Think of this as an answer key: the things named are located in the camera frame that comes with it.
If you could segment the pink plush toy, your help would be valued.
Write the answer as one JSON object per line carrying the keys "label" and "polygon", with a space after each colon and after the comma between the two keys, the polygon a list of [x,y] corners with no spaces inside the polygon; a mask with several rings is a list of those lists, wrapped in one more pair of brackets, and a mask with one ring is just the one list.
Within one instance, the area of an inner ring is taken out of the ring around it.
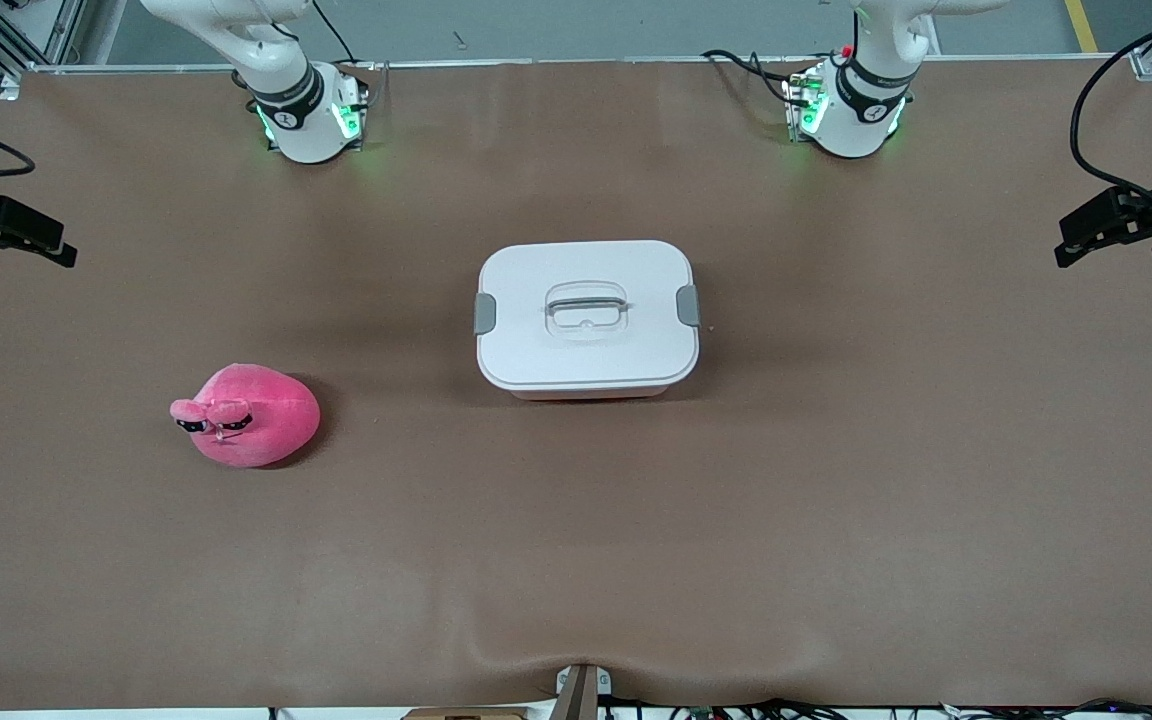
{"label": "pink plush toy", "polygon": [[247,363],[218,370],[169,414],[202,455],[228,468],[279,464],[314,439],[323,418],[305,382]]}

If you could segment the white box lid grey latches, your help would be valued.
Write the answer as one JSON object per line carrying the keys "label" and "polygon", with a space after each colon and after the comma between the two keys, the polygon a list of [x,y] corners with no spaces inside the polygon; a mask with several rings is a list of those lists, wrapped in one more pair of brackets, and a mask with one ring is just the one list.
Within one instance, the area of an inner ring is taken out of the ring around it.
{"label": "white box lid grey latches", "polygon": [[675,386],[700,329],[691,263],[662,240],[506,247],[477,275],[477,366],[508,393]]}

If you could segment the pink plastic box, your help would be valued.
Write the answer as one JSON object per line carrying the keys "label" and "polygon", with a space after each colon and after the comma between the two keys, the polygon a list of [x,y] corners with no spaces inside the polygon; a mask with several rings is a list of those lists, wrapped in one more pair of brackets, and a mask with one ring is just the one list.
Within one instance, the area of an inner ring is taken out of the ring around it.
{"label": "pink plastic box", "polygon": [[627,397],[655,397],[662,395],[668,386],[643,387],[594,387],[594,388],[559,388],[559,389],[511,389],[511,395],[526,401],[602,401],[627,400]]}

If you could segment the brown table mat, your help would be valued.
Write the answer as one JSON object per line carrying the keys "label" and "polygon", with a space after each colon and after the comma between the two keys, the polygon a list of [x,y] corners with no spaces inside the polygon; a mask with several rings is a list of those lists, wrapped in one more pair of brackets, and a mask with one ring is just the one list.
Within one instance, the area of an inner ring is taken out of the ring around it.
{"label": "brown table mat", "polygon": [[[1152,262],[1052,259],[1097,191],[1085,59],[932,61],[881,154],[785,141],[702,63],[393,70],[369,142],[262,147],[227,74],[35,76],[0,179],[0,708],[622,696],[1152,705]],[[700,357],[655,397],[480,373],[506,247],[662,240]],[[319,430],[228,468],[230,364]]]}

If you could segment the metal table clamp bracket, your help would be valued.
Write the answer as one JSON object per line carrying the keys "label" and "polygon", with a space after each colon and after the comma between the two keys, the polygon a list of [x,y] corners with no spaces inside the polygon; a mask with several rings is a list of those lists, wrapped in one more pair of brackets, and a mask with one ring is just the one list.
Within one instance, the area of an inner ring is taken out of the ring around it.
{"label": "metal table clamp bracket", "polygon": [[611,696],[611,673],[604,667],[573,664],[558,670],[558,698],[548,720],[608,720],[602,698]]}

